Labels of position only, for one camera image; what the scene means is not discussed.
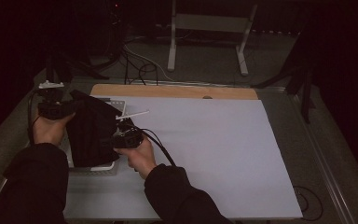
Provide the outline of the dark equipment stand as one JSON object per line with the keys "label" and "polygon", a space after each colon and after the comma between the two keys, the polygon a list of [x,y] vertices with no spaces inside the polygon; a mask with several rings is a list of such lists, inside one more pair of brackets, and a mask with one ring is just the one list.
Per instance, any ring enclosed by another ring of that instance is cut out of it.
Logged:
{"label": "dark equipment stand", "polygon": [[121,0],[74,0],[76,18],[90,56],[116,61],[125,36]]}

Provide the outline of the white perforated plastic basket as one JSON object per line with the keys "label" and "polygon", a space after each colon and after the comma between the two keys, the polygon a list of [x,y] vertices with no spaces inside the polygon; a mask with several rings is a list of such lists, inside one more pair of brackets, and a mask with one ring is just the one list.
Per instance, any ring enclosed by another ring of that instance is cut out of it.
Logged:
{"label": "white perforated plastic basket", "polygon": [[[124,101],[114,100],[112,98],[103,98],[103,101],[119,110],[119,115],[125,114],[126,103]],[[108,162],[96,167],[75,167],[68,134],[62,139],[61,147],[67,155],[70,175],[115,175],[117,173],[118,161]]]}

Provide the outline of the black tripod stand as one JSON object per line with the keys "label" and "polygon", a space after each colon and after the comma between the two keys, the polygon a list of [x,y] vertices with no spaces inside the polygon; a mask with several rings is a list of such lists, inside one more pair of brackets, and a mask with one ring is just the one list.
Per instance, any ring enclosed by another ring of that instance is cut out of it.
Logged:
{"label": "black tripod stand", "polygon": [[284,88],[284,91],[289,95],[296,95],[299,90],[302,90],[300,113],[303,120],[310,123],[309,109],[313,69],[314,64],[312,63],[297,65],[261,83],[252,85],[252,88],[264,89],[279,80],[289,77],[290,80]]}
{"label": "black tripod stand", "polygon": [[46,81],[41,83],[39,88],[63,88],[64,84],[70,83],[74,77],[71,68],[78,69],[95,79],[107,79],[107,77],[97,73],[90,65],[85,65],[62,51],[51,50],[46,56]]}

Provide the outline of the person's left hand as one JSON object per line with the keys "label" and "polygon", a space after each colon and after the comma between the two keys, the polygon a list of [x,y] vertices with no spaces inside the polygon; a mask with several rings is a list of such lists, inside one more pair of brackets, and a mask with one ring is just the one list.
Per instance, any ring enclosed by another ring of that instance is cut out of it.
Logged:
{"label": "person's left hand", "polygon": [[44,117],[39,117],[35,120],[33,126],[34,142],[36,144],[50,143],[58,146],[64,135],[66,124],[75,115],[69,115],[63,119],[50,120]]}

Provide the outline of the grey metal stand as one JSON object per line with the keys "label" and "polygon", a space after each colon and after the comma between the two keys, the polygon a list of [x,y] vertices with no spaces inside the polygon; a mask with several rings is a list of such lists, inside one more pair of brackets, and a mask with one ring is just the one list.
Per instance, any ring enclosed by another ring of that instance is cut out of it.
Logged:
{"label": "grey metal stand", "polygon": [[248,37],[252,31],[252,26],[255,19],[255,14],[257,12],[258,4],[252,4],[249,16],[246,18],[241,18],[177,13],[176,1],[177,0],[172,0],[171,44],[168,55],[167,69],[170,72],[175,70],[176,31],[178,29],[241,33],[242,41],[236,47],[236,55],[241,74],[244,77],[248,76],[249,71],[247,63],[245,61],[244,50],[247,44]]}

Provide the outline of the white table mat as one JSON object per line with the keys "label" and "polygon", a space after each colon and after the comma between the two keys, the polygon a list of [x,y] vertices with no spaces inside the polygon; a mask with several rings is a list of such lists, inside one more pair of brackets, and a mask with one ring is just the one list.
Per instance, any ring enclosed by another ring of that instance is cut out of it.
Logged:
{"label": "white table mat", "polygon": [[[291,180],[266,110],[259,100],[128,97],[135,125],[154,132],[166,147],[159,162],[173,160],[190,183],[210,194],[233,219],[299,218]],[[118,162],[113,176],[73,176],[68,219],[155,219],[144,181]]]}

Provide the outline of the person's right hand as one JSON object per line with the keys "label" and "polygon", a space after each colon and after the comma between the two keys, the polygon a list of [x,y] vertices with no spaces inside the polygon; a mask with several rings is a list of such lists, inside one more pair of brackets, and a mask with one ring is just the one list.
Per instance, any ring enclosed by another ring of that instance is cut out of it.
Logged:
{"label": "person's right hand", "polygon": [[115,148],[115,152],[128,158],[128,165],[136,170],[142,179],[157,167],[154,149],[146,136],[137,148]]}

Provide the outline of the black pants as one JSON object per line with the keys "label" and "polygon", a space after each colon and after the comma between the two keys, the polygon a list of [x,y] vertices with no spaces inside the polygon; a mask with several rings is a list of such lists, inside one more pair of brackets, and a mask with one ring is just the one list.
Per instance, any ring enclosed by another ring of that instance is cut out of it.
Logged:
{"label": "black pants", "polygon": [[66,125],[74,166],[96,167],[118,160],[113,134],[117,131],[116,116],[122,112],[82,91],[70,94],[82,104]]}

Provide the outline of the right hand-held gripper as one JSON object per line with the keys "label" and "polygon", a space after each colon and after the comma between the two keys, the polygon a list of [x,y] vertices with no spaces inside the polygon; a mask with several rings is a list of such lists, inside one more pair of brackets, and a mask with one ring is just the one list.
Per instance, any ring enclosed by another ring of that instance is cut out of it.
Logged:
{"label": "right hand-held gripper", "polygon": [[117,129],[111,138],[114,148],[137,148],[142,144],[144,140],[142,130],[135,126],[131,119],[139,114],[116,116]]}

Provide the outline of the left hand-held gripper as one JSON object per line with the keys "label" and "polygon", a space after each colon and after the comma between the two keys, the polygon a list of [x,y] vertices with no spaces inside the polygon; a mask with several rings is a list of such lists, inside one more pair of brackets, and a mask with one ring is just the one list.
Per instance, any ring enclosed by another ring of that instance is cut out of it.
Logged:
{"label": "left hand-held gripper", "polygon": [[39,85],[37,93],[43,98],[38,104],[38,113],[40,116],[56,120],[63,119],[75,112],[75,103],[64,101],[63,83],[53,83],[46,80]]}

